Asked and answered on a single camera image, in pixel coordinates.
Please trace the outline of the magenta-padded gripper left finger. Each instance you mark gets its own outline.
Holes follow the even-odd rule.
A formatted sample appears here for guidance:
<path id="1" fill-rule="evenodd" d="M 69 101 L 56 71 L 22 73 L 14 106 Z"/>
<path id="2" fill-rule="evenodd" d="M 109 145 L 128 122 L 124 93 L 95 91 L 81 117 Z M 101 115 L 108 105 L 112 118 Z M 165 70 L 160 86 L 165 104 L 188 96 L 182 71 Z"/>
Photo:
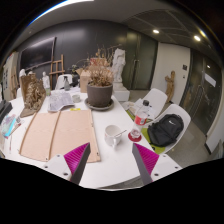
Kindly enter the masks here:
<path id="1" fill-rule="evenodd" d="M 65 155 L 55 155 L 42 166 L 42 169 L 78 185 L 90 152 L 90 144 L 85 143 Z"/>

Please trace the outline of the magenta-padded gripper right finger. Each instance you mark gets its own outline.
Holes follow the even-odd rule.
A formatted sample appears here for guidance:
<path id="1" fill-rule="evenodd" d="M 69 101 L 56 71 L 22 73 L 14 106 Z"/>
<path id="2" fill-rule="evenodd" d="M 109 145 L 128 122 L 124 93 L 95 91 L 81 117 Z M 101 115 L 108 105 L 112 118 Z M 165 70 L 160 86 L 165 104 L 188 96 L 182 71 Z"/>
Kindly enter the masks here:
<path id="1" fill-rule="evenodd" d="M 144 185 L 181 170 L 181 167 L 168 155 L 158 155 L 140 144 L 133 144 L 132 153 Z"/>

